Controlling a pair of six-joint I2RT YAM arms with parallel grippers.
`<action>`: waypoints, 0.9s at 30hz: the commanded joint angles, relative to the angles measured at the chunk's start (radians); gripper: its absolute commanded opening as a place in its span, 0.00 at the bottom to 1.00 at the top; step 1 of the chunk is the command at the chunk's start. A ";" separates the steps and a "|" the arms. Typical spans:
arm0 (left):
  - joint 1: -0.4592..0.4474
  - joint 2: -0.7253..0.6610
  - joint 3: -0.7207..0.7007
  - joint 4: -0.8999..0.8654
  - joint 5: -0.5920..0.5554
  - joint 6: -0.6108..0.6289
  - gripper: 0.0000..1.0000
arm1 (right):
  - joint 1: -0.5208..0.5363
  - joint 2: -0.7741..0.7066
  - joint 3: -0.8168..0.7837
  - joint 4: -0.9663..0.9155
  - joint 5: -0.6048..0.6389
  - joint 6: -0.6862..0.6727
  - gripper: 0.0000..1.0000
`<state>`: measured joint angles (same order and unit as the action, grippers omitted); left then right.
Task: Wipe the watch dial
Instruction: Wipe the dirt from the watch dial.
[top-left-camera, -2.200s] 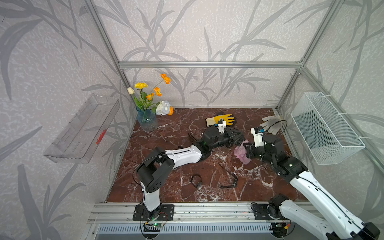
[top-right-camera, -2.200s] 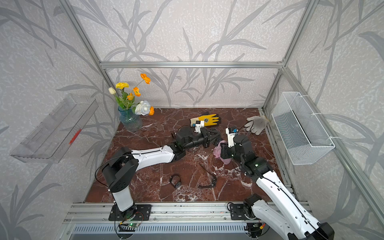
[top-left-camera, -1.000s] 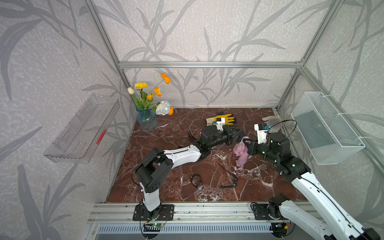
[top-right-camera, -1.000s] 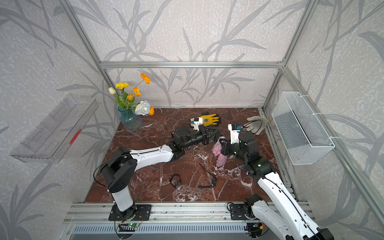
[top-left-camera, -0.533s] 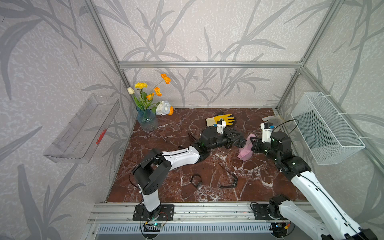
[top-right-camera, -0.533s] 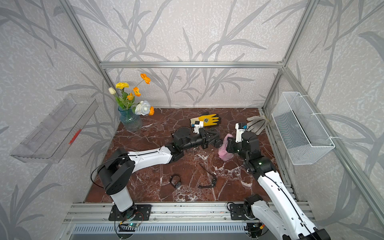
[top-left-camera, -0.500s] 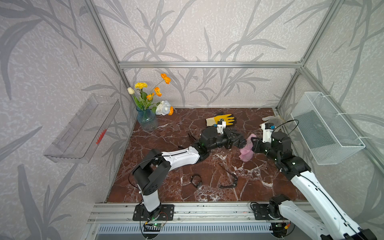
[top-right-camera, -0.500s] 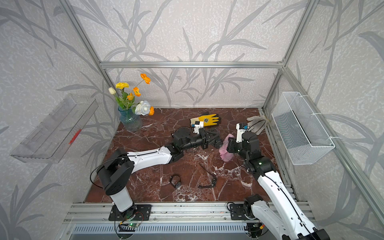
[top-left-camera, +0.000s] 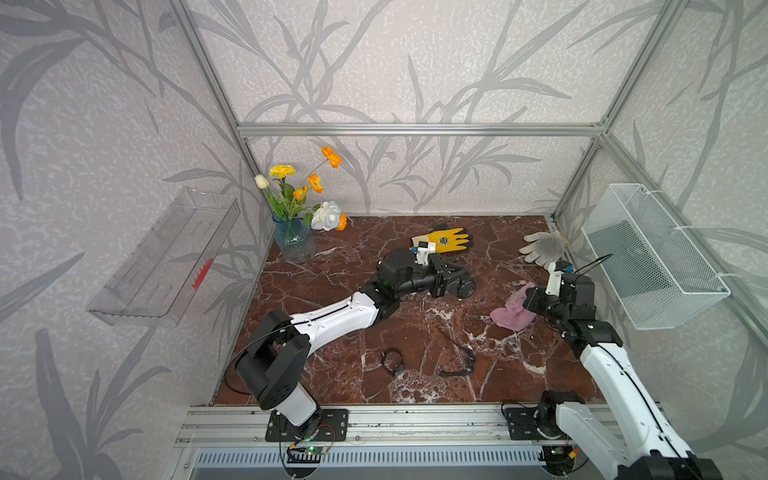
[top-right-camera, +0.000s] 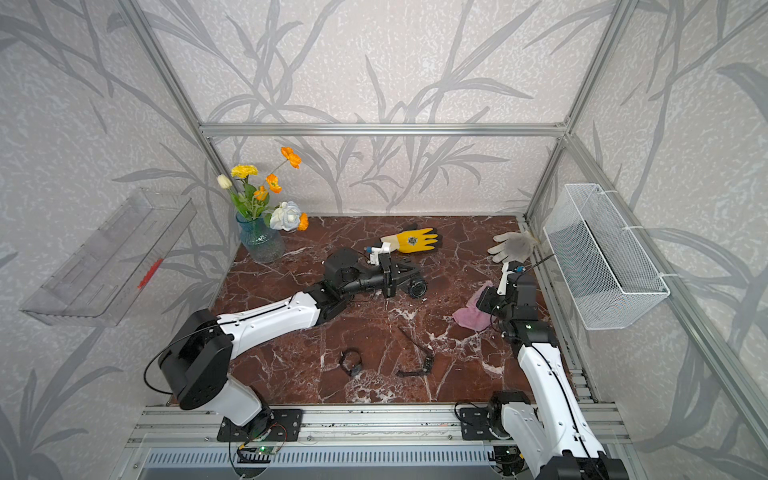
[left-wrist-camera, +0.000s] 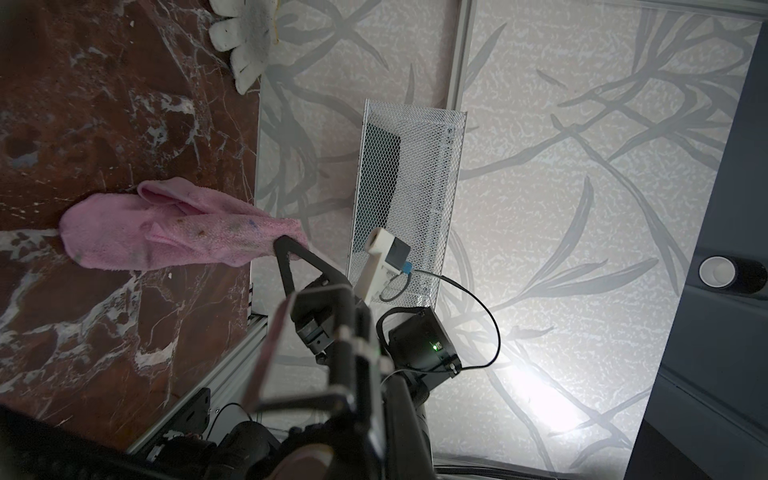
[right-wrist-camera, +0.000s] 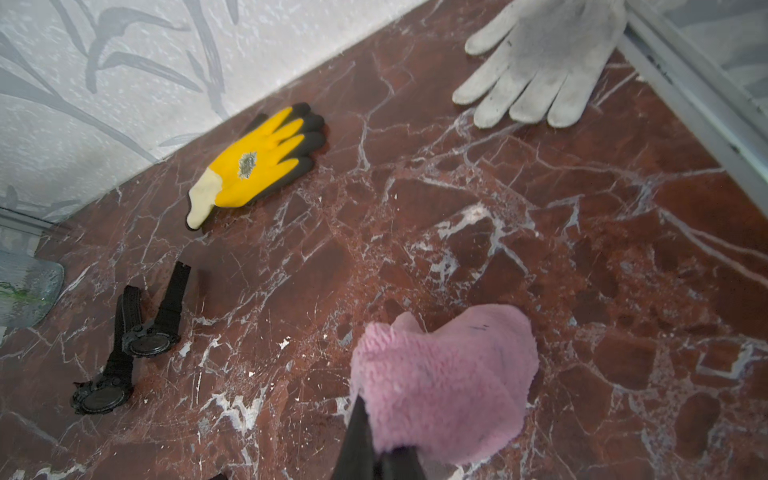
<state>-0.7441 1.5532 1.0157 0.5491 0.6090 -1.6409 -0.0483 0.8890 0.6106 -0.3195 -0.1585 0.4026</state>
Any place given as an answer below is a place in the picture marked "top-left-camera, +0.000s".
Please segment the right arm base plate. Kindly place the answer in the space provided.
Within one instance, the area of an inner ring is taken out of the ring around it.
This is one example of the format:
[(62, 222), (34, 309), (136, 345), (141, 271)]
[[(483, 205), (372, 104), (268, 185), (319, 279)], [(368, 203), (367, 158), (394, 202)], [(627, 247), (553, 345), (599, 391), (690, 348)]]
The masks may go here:
[(559, 441), (569, 440), (556, 421), (559, 404), (543, 402), (536, 406), (502, 403), (500, 412), (507, 423), (511, 440)]

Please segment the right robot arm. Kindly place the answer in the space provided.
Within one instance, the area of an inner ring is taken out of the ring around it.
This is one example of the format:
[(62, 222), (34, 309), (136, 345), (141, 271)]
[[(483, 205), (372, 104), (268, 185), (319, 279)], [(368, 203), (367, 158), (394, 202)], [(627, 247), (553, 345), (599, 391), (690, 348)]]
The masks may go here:
[(555, 271), (527, 287), (523, 307), (547, 320), (601, 391), (622, 435), (616, 437), (573, 392), (546, 391), (534, 416), (546, 438), (567, 436), (606, 479), (719, 479), (714, 461), (697, 456), (643, 385), (614, 327), (596, 317), (595, 286)]

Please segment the pink fluffy cloth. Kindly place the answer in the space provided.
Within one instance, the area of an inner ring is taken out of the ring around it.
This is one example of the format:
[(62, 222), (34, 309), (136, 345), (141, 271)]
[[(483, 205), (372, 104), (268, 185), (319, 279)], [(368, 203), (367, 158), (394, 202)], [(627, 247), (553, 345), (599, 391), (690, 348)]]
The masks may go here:
[(536, 314), (524, 308), (523, 303), (528, 290), (534, 287), (533, 283), (526, 283), (506, 300), (504, 307), (494, 309), (490, 314), (493, 323), (514, 332), (527, 328), (535, 320)]

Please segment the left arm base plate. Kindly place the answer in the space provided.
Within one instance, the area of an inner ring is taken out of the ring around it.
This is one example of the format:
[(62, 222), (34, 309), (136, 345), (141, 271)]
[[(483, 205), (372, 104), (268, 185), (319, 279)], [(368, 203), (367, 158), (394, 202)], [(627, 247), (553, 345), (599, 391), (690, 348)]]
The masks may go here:
[(349, 410), (321, 409), (302, 426), (291, 424), (277, 410), (270, 414), (265, 440), (267, 442), (344, 441), (349, 424)]

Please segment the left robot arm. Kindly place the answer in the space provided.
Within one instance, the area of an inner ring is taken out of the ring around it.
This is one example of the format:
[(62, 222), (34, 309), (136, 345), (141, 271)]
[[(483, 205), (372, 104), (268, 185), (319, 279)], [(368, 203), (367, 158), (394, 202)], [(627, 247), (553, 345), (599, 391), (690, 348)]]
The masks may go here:
[(307, 359), (321, 347), (389, 318), (401, 299), (428, 292), (470, 297), (476, 284), (469, 269), (422, 245), (389, 252), (377, 276), (350, 297), (307, 313), (268, 313), (230, 362), (263, 410), (275, 410), (299, 429), (320, 425), (322, 409), (300, 385)]

